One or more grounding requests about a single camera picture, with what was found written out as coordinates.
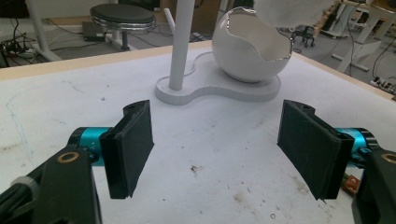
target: cable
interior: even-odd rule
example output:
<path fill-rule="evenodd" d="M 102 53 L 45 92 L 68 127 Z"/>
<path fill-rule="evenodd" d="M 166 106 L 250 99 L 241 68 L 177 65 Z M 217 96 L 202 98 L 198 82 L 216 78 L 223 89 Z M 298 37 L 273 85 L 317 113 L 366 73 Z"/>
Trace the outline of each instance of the cable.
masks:
<path fill-rule="evenodd" d="M 89 45 L 75 46 L 75 47 L 63 47 L 63 48 L 52 49 L 52 51 L 61 50 L 61 49 L 65 49 L 65 50 L 84 49 L 89 46 L 99 45 L 99 44 L 103 44 L 103 43 L 105 43 L 105 42 L 97 42 L 97 43 L 93 43 L 93 44 L 89 44 Z"/>
<path fill-rule="evenodd" d="M 194 8 L 201 7 L 201 6 L 204 4 L 204 1 L 205 1 L 205 0 L 201 0 L 201 2 L 200 2 L 199 4 L 194 5 Z M 171 0 L 171 2 L 172 2 L 172 4 L 173 4 L 174 6 L 177 6 L 177 2 L 176 2 L 175 0 Z"/>
<path fill-rule="evenodd" d="M 153 33 L 153 34 L 158 34 L 158 35 L 163 35 L 163 36 L 165 36 L 165 37 L 171 37 L 171 36 L 173 36 L 172 34 L 166 34 L 166 33 L 164 33 L 162 30 L 161 30 L 161 26 L 162 25 L 167 25 L 168 23 L 163 23 L 163 24 L 157 24 L 156 26 L 154 26 L 154 28 L 152 28 L 151 30 L 149 30 L 149 31 L 144 31 L 144 33 L 143 34 L 134 34 L 134 35 L 149 35 L 149 34 L 151 34 L 151 33 Z"/>
<path fill-rule="evenodd" d="M 349 15 L 347 16 L 347 21 L 346 21 L 346 27 L 350 35 L 350 39 L 352 41 L 352 52 L 350 54 L 350 63 L 349 63 L 349 76 L 352 77 L 352 60 L 353 60 L 353 51 L 355 50 L 355 40 L 353 39 L 352 33 L 350 32 L 350 27 L 349 27 L 349 20 L 350 16 L 352 15 L 352 12 L 355 12 L 356 8 L 360 6 L 361 3 L 358 3 L 356 6 L 352 8 L 352 11 L 350 11 Z"/>
<path fill-rule="evenodd" d="M 64 33 L 64 34 L 61 34 L 61 35 L 57 35 L 55 38 L 53 38 L 53 39 L 49 42 L 49 46 L 51 46 L 52 44 L 54 44 L 55 40 L 57 40 L 59 37 L 64 36 L 64 35 L 76 35 L 76 34 Z M 75 40 L 80 40 L 80 39 L 65 40 L 65 41 L 60 41 L 60 42 L 58 42 L 58 43 L 70 42 L 70 41 L 75 41 Z"/>
<path fill-rule="evenodd" d="M 9 59 L 10 59 L 12 62 L 14 62 L 15 64 L 21 66 L 21 64 L 20 64 L 20 63 L 17 63 L 13 58 L 9 58 Z"/>
<path fill-rule="evenodd" d="M 58 27 L 59 29 L 61 29 L 61 30 L 63 30 L 63 31 L 66 31 L 66 32 L 68 32 L 68 33 L 70 33 L 70 34 L 74 34 L 74 35 L 83 35 L 83 33 L 75 33 L 75 32 L 66 30 L 66 29 L 60 27 L 59 25 L 57 25 L 57 24 L 56 24 L 53 20 L 51 20 L 51 19 L 47 19 L 47 20 L 49 20 L 52 24 L 54 24 L 54 25 L 55 25 L 56 27 Z"/>
<path fill-rule="evenodd" d="M 22 60 L 24 60 L 24 61 L 26 61 L 28 64 L 33 64 L 33 63 L 31 63 L 29 60 L 27 60 L 27 58 L 24 58 L 24 57 L 22 57 L 21 55 L 18 55 L 18 54 L 17 54 L 17 57 L 20 58 L 20 59 L 22 59 Z"/>
<path fill-rule="evenodd" d="M 390 46 L 392 46 L 392 44 L 393 44 L 393 42 L 396 40 L 396 36 L 393 38 L 393 40 L 392 41 L 390 41 L 390 43 L 388 44 L 388 46 L 379 54 L 379 56 L 375 59 L 375 61 L 374 61 L 374 64 L 373 64 L 373 72 L 372 72 L 372 77 L 373 78 L 376 78 L 376 75 L 375 75 L 375 65 L 376 65 L 376 62 L 378 61 L 378 59 L 379 58 L 381 58 L 381 56 L 382 55 L 384 55 L 384 53 L 385 52 L 387 52 L 387 50 L 388 50 L 388 48 L 390 48 Z"/>
<path fill-rule="evenodd" d="M 128 34 L 128 35 L 130 35 L 130 36 L 132 36 L 132 37 L 135 37 L 135 38 L 137 38 L 137 39 L 139 39 L 139 40 L 141 40 L 141 41 L 145 42 L 146 44 L 148 44 L 148 45 L 150 45 L 150 46 L 152 46 L 152 47 L 155 47 L 155 48 L 158 48 L 158 47 L 163 47 L 163 46 L 160 46 L 160 45 L 154 45 L 154 44 L 151 44 L 150 42 L 148 42 L 147 40 L 143 39 L 143 38 L 142 38 L 142 37 L 140 37 L 140 36 L 137 36 L 137 35 L 131 35 L 131 34 Z"/>
<path fill-rule="evenodd" d="M 9 19 L 9 21 L 11 22 L 12 27 L 15 28 L 15 25 L 14 25 L 14 22 L 12 22 L 12 19 Z M 35 41 L 35 39 L 30 38 L 30 37 L 27 37 L 27 36 L 26 36 L 26 35 L 27 35 L 26 32 L 25 32 L 25 33 L 22 33 L 19 29 L 17 29 L 17 31 L 18 31 L 18 33 L 20 33 L 19 37 L 22 36 L 23 38 L 28 39 L 28 40 L 30 40 L 30 41 Z"/>
<path fill-rule="evenodd" d="M 10 12 L 14 12 L 13 8 L 7 4 L 7 7 L 9 9 Z M 18 27 L 20 26 L 20 22 L 18 21 L 17 16 L 15 15 L 15 13 L 13 13 L 15 16 L 15 21 L 16 21 L 16 25 L 13 23 L 12 19 L 9 18 L 10 23 L 12 24 L 12 26 L 14 27 L 13 30 L 13 36 L 11 39 L 9 40 L 4 40 L 0 43 L 0 48 L 2 48 L 4 50 L 4 52 L 7 53 L 8 58 L 11 59 L 11 61 L 13 61 L 16 64 L 17 63 L 14 59 L 12 59 L 12 56 L 17 56 L 20 57 L 20 55 L 18 55 L 18 53 L 23 53 L 25 52 L 28 48 L 26 47 L 26 42 L 30 42 L 30 40 L 33 40 L 31 38 L 26 37 L 26 33 L 22 33 L 20 30 L 18 30 Z"/>
<path fill-rule="evenodd" d="M 337 43 L 335 43 L 334 47 L 332 47 L 332 49 L 329 51 L 329 53 L 327 53 L 326 56 L 324 56 L 323 58 L 321 58 L 320 60 L 318 60 L 318 63 L 321 63 L 324 59 L 326 59 L 327 57 L 329 57 L 329 55 L 330 55 L 331 53 L 334 52 L 335 48 L 338 46 L 338 44 L 340 43 L 340 41 L 341 41 L 341 37 L 338 38 Z"/>

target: round stool seat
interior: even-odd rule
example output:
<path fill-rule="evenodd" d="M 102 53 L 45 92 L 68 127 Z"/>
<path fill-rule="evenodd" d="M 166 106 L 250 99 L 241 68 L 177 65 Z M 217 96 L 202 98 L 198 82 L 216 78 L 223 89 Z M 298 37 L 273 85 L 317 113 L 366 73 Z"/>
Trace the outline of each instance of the round stool seat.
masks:
<path fill-rule="evenodd" d="M 92 21 L 109 29 L 147 30 L 155 25 L 155 16 L 142 7 L 102 4 L 91 8 Z"/>

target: black cable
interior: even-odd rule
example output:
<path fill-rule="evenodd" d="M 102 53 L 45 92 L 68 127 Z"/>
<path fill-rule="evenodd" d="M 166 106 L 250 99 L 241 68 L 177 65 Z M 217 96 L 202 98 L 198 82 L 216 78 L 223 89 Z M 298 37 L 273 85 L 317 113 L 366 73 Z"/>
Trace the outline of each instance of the black cable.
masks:
<path fill-rule="evenodd" d="M 37 56 L 35 57 L 35 60 L 36 60 L 38 63 L 43 63 L 43 61 L 41 61 L 40 57 L 41 57 L 41 54 L 37 54 Z"/>
<path fill-rule="evenodd" d="M 376 78 L 375 75 L 375 65 L 376 62 L 379 60 L 379 58 L 381 58 L 382 55 L 384 55 L 385 52 L 387 52 L 388 48 L 390 48 L 390 46 L 392 46 L 393 42 L 396 41 L 396 36 L 393 38 L 392 41 L 390 41 L 390 43 L 388 44 L 388 46 L 379 54 L 379 56 L 375 59 L 374 64 L 373 64 L 373 70 L 372 70 L 372 77 Z"/>
<path fill-rule="evenodd" d="M 87 48 L 89 46 L 94 46 L 94 45 L 103 44 L 103 43 L 105 43 L 105 42 L 97 42 L 97 43 L 93 43 L 93 44 L 89 44 L 89 45 L 83 45 L 83 46 L 63 47 L 63 48 L 52 49 L 52 51 L 61 50 L 61 49 L 84 49 L 84 48 Z"/>
<path fill-rule="evenodd" d="M 19 59 L 22 59 L 22 60 L 28 62 L 29 64 L 33 64 L 33 63 L 31 63 L 29 60 L 27 60 L 27 58 L 25 58 L 25 57 L 23 57 L 23 56 L 21 56 L 21 55 L 19 55 L 19 54 L 16 54 L 16 55 L 17 55 L 17 57 L 18 57 Z"/>
<path fill-rule="evenodd" d="M 164 25 L 164 24 L 157 24 L 157 25 L 155 25 L 151 30 L 144 31 L 143 34 L 134 34 L 134 35 L 149 35 L 149 34 L 153 33 L 153 34 L 163 35 L 163 36 L 165 36 L 165 37 L 171 37 L 171 36 L 173 36 L 172 34 L 166 34 L 166 33 L 164 33 L 164 32 L 161 30 L 161 26 L 162 26 L 162 25 Z"/>
<path fill-rule="evenodd" d="M 17 22 L 17 25 L 14 26 L 13 36 L 12 36 L 11 42 L 9 43 L 9 46 L 6 47 L 6 51 L 13 50 L 14 52 L 17 52 L 17 51 L 21 50 L 21 45 L 16 40 L 17 29 L 18 29 L 18 26 L 20 26 L 20 22 L 18 21 L 17 15 L 14 13 L 14 11 L 15 11 L 14 8 L 12 8 L 9 4 L 7 4 L 7 7 L 8 7 L 8 10 L 11 11 L 12 14 L 14 14 L 14 19 Z"/>
<path fill-rule="evenodd" d="M 15 64 L 21 66 L 21 64 L 20 64 L 20 63 L 17 63 L 13 58 L 10 58 L 10 57 L 8 57 L 8 58 L 9 58 L 12 62 L 14 62 Z"/>
<path fill-rule="evenodd" d="M 141 41 L 145 42 L 146 44 L 148 44 L 148 45 L 150 45 L 150 46 L 152 46 L 152 47 L 155 47 L 155 48 L 158 48 L 158 47 L 163 47 L 163 46 L 160 46 L 160 45 L 151 44 L 150 42 L 148 42 L 147 40 L 143 39 L 143 38 L 142 38 L 142 37 L 140 37 L 140 36 L 137 36 L 137 35 L 131 35 L 131 34 L 128 34 L 128 35 L 130 35 L 130 36 L 132 36 L 132 37 L 135 37 L 135 38 L 137 38 L 137 39 L 139 39 L 139 40 L 141 40 Z"/>
<path fill-rule="evenodd" d="M 11 19 L 11 18 L 9 19 L 9 21 L 11 22 L 11 25 L 12 25 L 15 29 L 17 29 L 17 28 L 16 28 L 16 25 L 14 25 L 14 22 L 12 22 L 12 19 Z M 18 31 L 18 33 L 20 33 L 20 35 L 17 36 L 17 39 L 20 38 L 20 37 L 23 37 L 23 45 L 25 44 L 25 42 L 35 41 L 35 39 L 28 37 L 27 34 L 26 34 L 26 32 L 22 33 L 22 32 L 21 32 L 20 30 L 18 30 L 18 29 L 17 29 L 17 31 Z"/>
<path fill-rule="evenodd" d="M 338 44 L 340 43 L 340 41 L 341 41 L 341 37 L 338 38 L 337 43 L 335 43 L 334 47 L 332 47 L 332 49 L 329 51 L 329 53 L 327 53 L 326 56 L 324 56 L 323 58 L 321 58 L 320 60 L 318 60 L 318 63 L 321 63 L 323 60 L 325 60 L 327 57 L 329 57 L 329 55 L 330 55 L 331 53 L 334 52 L 335 48 L 337 48 L 337 46 L 338 46 Z"/>
<path fill-rule="evenodd" d="M 70 33 L 70 34 L 73 34 L 73 35 L 84 35 L 83 33 L 76 33 L 76 32 L 72 32 L 72 31 L 66 30 L 66 29 L 60 27 L 58 24 L 56 24 L 56 23 L 55 23 L 53 20 L 51 20 L 51 19 L 47 19 L 47 20 L 49 20 L 52 24 L 54 24 L 54 25 L 55 25 L 56 27 L 58 27 L 59 29 L 61 29 L 61 30 L 63 30 L 63 31 L 66 31 L 66 32 L 68 32 L 68 33 Z"/>
<path fill-rule="evenodd" d="M 358 3 L 356 6 L 352 8 L 352 11 L 350 11 L 349 15 L 347 16 L 347 21 L 346 21 L 346 27 L 350 35 L 350 39 L 352 41 L 352 52 L 350 54 L 350 63 L 349 63 L 349 76 L 352 77 L 352 60 L 353 60 L 353 51 L 355 50 L 355 40 L 353 39 L 352 33 L 350 32 L 350 27 L 349 27 L 349 20 L 350 16 L 352 15 L 352 12 L 355 12 L 356 8 L 360 6 L 361 3 Z"/>
<path fill-rule="evenodd" d="M 201 7 L 201 6 L 204 4 L 204 1 L 205 1 L 205 0 L 201 0 L 201 2 L 200 2 L 199 4 L 194 5 L 194 8 Z M 172 2 L 172 4 L 173 4 L 174 6 L 177 6 L 177 2 L 176 2 L 175 0 L 171 0 L 171 2 Z"/>

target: white pole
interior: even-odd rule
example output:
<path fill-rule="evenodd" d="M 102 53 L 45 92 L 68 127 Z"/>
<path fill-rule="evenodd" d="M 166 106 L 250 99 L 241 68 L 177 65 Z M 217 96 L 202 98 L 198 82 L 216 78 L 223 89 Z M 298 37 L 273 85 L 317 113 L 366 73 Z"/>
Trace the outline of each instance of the white pole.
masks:
<path fill-rule="evenodd" d="M 233 0 L 221 0 L 218 19 L 216 20 L 216 23 L 218 23 L 221 20 L 222 16 L 224 16 L 224 14 L 227 13 L 228 10 L 233 8 L 232 5 L 233 5 Z"/>
<path fill-rule="evenodd" d="M 176 27 L 173 41 L 169 88 L 180 91 L 183 88 L 184 69 L 189 49 L 192 15 L 195 0 L 177 1 Z"/>
<path fill-rule="evenodd" d="M 50 47 L 44 33 L 43 23 L 41 22 L 41 17 L 38 13 L 35 0 L 26 1 L 26 5 L 29 8 L 29 14 L 32 20 L 33 27 L 35 28 L 35 35 L 37 37 L 38 46 L 43 51 L 50 51 Z"/>
<path fill-rule="evenodd" d="M 164 8 L 163 12 L 165 13 L 166 19 L 168 20 L 169 27 L 171 28 L 171 31 L 172 31 L 172 35 L 174 35 L 176 26 L 175 26 L 175 21 L 172 18 L 172 13 L 169 10 L 169 8 Z"/>

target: screw hole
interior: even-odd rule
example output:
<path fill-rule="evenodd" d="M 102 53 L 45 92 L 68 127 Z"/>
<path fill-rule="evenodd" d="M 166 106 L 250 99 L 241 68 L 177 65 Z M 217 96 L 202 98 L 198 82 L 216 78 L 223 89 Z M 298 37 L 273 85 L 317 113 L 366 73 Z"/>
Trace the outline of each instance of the screw hole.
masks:
<path fill-rule="evenodd" d="M 396 155 L 394 154 L 382 154 L 382 158 L 388 162 L 396 164 Z"/>
<path fill-rule="evenodd" d="M 58 157 L 56 160 L 59 163 L 68 163 L 71 161 L 75 161 L 78 158 L 79 154 L 77 152 L 66 152 Z"/>

